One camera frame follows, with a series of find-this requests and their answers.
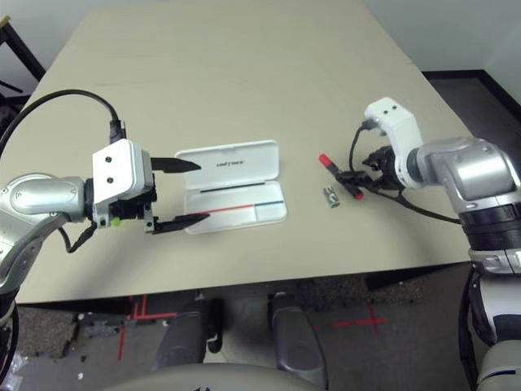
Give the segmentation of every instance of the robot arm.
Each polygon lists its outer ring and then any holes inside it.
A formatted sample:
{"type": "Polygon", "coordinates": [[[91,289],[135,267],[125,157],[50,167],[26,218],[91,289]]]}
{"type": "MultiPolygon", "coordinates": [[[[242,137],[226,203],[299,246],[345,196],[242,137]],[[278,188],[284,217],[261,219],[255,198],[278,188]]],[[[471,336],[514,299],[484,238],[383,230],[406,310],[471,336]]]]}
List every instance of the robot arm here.
{"type": "Polygon", "coordinates": [[[159,222],[153,216],[157,200],[152,170],[170,172],[200,169],[179,159],[160,158],[155,165],[139,145],[123,138],[95,152],[93,177],[85,182],[79,177],[56,178],[49,174],[27,174],[11,181],[0,194],[0,296],[17,291],[52,232],[66,222],[92,221],[94,229],[108,228],[115,218],[141,218],[145,232],[181,230],[207,215],[176,217],[159,222]]]}
{"type": "Polygon", "coordinates": [[[383,182],[398,181],[398,189],[443,185],[469,240],[477,278],[464,297],[475,330],[492,346],[479,375],[469,377],[471,388],[520,389],[521,186],[509,157],[478,138],[423,144],[412,113],[390,98],[372,103],[366,118],[389,137],[392,152],[386,153],[394,164],[383,164],[382,154],[365,164],[376,161],[383,182]]]}

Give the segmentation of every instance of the small metal object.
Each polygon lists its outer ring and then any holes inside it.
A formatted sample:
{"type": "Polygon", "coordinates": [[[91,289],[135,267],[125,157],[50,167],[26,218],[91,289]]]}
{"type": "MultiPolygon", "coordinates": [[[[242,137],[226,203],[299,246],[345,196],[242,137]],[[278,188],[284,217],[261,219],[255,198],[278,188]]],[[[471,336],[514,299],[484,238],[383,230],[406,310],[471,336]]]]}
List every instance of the small metal object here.
{"type": "Polygon", "coordinates": [[[324,187],[324,196],[326,196],[327,204],[330,208],[336,208],[340,205],[340,199],[335,193],[333,186],[324,187]]]}

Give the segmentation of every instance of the beige tabletop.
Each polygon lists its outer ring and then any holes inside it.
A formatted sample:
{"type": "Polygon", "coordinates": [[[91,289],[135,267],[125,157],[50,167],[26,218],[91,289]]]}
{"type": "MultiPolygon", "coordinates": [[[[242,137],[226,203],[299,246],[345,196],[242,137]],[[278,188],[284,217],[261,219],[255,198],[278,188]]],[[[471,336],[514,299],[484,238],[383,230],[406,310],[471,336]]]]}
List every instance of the beige tabletop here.
{"type": "MultiPolygon", "coordinates": [[[[322,194],[343,166],[368,103],[391,96],[412,111],[425,141],[468,135],[419,70],[357,0],[176,0],[92,11],[34,93],[101,94],[128,136],[152,156],[226,143],[278,140],[287,220],[208,235],[145,235],[139,221],[97,231],[73,255],[55,233],[18,295],[63,301],[339,275],[466,260],[462,230],[367,195],[341,205],[322,194]]],[[[1,180],[42,171],[91,175],[109,116],[83,97],[56,99],[22,123],[1,180]]],[[[364,134],[359,162],[388,143],[364,134]]],[[[181,175],[157,175],[163,219],[182,214],[181,175]]],[[[409,191],[452,214],[441,188],[409,191]]],[[[66,225],[71,236],[85,226],[66,225]]]]}

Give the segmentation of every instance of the white case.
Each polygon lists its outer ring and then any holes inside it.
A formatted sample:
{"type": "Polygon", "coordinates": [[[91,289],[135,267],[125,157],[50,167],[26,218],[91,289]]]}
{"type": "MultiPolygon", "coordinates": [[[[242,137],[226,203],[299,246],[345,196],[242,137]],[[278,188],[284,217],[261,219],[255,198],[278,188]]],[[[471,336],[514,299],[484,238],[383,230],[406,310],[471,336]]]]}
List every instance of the white case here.
{"type": "Polygon", "coordinates": [[[209,211],[210,217],[185,229],[189,234],[227,231],[282,222],[286,201],[278,176],[274,140],[179,151],[200,170],[184,173],[185,214],[209,211]]]}

